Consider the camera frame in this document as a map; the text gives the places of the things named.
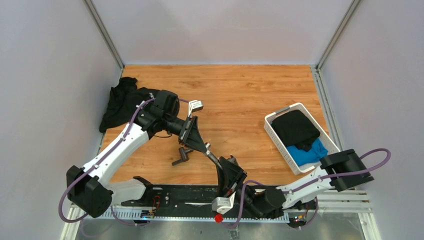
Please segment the grey faucet with lever handle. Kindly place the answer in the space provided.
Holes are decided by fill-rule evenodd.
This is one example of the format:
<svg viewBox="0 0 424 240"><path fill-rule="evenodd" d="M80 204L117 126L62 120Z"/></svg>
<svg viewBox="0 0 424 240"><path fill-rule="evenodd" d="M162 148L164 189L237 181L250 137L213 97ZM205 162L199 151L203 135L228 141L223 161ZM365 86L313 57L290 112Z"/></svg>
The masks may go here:
<svg viewBox="0 0 424 240"><path fill-rule="evenodd" d="M237 159L233 155L230 155L229 158L225 158L223 156L218 158L212 152L208 151L205 153L205 156L208 157L220 170L223 169L222 163L231 163L235 166L239 166Z"/></svg>

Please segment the grey tee pipe fitting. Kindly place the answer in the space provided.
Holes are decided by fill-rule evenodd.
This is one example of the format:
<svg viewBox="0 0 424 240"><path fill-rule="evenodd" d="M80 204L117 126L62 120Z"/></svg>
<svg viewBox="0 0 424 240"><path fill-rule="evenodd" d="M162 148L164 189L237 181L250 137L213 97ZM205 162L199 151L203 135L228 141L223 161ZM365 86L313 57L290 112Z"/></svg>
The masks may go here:
<svg viewBox="0 0 424 240"><path fill-rule="evenodd" d="M212 153L211 150L210 150L210 147L211 147L211 144L209 142L206 142L205 143L206 151L204 153L205 156L209 156Z"/></svg>

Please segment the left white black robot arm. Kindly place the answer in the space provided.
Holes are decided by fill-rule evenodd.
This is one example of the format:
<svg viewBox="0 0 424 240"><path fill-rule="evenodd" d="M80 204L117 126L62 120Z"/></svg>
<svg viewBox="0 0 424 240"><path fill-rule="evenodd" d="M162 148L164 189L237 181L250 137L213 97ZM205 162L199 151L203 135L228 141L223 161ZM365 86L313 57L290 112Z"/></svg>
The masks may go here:
<svg viewBox="0 0 424 240"><path fill-rule="evenodd" d="M154 199L147 183L140 177L111 183L110 180L123 163L156 133L166 131L178 137L181 145L206 153L207 148L197 129L194 112L203 109L200 100L188 101L186 119L178 118L181 99L173 92L160 90L155 97L143 100L126 124L124 130L101 153L82 167L71 166L66 172L67 188L59 206L68 199L85 212L84 216L97 218L110 206L135 200L145 207Z"/></svg>

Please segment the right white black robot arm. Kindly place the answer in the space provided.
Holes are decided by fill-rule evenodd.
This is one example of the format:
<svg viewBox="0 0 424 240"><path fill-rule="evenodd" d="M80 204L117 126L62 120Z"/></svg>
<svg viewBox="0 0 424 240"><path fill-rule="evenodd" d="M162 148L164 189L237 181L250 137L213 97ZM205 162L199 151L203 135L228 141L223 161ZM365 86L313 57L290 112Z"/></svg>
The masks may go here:
<svg viewBox="0 0 424 240"><path fill-rule="evenodd" d="M289 185L266 186L258 194L250 188L251 184L260 183L247 180L241 186L230 189L229 197L217 197L212 201L212 210L216 213L214 220L221 223L223 215L234 207L235 201L239 202L239 211L231 228L239 224L244 211L248 211L254 219L278 218L284 214L284 210L297 209L310 201L317 201L317 196L327 190L342 192L373 181L371 171L383 166L390 157L388 154L383 162L367 168L362 162L363 158L353 149L337 152L321 158L321 165L308 176Z"/></svg>

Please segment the black cloth in basket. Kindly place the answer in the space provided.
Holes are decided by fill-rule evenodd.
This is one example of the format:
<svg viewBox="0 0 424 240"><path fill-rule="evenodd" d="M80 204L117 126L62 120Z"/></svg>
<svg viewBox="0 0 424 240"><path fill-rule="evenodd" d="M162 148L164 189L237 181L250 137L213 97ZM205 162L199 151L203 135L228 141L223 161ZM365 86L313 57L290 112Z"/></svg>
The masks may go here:
<svg viewBox="0 0 424 240"><path fill-rule="evenodd" d="M312 143L318 139L321 132L311 120L300 110L289 111L271 123L284 146L296 146L298 149L309 151Z"/></svg>

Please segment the black cloth with white print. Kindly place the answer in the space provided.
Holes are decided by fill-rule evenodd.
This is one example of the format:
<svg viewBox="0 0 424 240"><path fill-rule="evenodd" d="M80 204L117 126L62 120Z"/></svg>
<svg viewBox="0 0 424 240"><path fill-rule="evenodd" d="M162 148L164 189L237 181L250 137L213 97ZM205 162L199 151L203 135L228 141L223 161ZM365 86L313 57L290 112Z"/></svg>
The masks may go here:
<svg viewBox="0 0 424 240"><path fill-rule="evenodd" d="M117 86L110 88L106 111L98 128L100 133L104 134L107 129L128 123L137 105L156 98L160 92L154 88L138 88L137 82L136 78L122 77Z"/></svg>

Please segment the blue cloth in basket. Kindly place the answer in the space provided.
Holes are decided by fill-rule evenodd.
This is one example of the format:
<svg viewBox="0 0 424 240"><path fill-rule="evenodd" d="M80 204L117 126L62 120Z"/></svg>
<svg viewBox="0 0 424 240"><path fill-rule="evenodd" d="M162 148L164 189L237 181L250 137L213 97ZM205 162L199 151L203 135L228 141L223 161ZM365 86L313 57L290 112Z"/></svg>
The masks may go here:
<svg viewBox="0 0 424 240"><path fill-rule="evenodd" d="M309 151L298 149L295 145L287 146L286 149L298 166L317 163L329 152L319 138L312 143Z"/></svg>

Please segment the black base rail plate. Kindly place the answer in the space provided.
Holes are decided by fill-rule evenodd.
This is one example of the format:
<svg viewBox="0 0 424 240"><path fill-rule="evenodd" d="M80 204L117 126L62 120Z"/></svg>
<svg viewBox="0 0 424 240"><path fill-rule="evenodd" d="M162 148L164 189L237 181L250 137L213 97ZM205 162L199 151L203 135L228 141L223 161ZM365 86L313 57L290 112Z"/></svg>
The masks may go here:
<svg viewBox="0 0 424 240"><path fill-rule="evenodd" d="M296 228L316 216L316 200L293 206L276 186L247 185L227 197L218 196L214 185L152 185L140 199L126 200L109 208L104 218L117 217L137 224L151 221L199 221L216 223L282 222Z"/></svg>

